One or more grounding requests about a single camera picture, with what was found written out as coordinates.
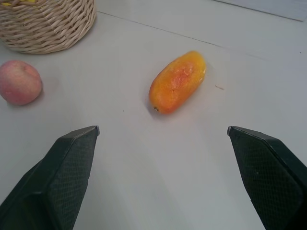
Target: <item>white table surface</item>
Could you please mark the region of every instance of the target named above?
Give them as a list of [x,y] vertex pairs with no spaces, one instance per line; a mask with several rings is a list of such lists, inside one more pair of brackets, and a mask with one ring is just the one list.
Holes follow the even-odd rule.
[[[104,13],[67,51],[0,45],[0,64],[26,61],[44,84],[28,106],[0,100],[0,203],[58,137],[99,125],[74,230],[263,230],[226,131],[279,138],[307,164],[307,24],[209,0],[97,1]],[[193,49],[204,83],[174,114],[154,113],[151,82]]]

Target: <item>woven basket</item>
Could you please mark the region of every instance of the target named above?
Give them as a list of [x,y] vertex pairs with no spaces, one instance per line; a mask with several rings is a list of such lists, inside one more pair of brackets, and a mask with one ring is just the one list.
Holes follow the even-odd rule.
[[35,1],[0,0],[0,39],[8,48],[30,54],[68,49],[96,17],[94,0]]

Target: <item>bruised spot on papaya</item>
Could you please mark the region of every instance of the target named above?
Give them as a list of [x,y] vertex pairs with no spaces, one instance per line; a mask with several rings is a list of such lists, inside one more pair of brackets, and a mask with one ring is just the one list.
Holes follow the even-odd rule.
[[168,64],[154,79],[149,100],[156,111],[169,114],[178,109],[203,82],[204,58],[190,51]]

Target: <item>red apple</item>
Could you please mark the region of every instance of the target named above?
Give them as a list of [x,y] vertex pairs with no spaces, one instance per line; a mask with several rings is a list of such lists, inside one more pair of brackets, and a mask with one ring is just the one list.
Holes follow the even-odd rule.
[[37,70],[23,61],[8,61],[0,67],[0,95],[9,103],[25,105],[42,91]]

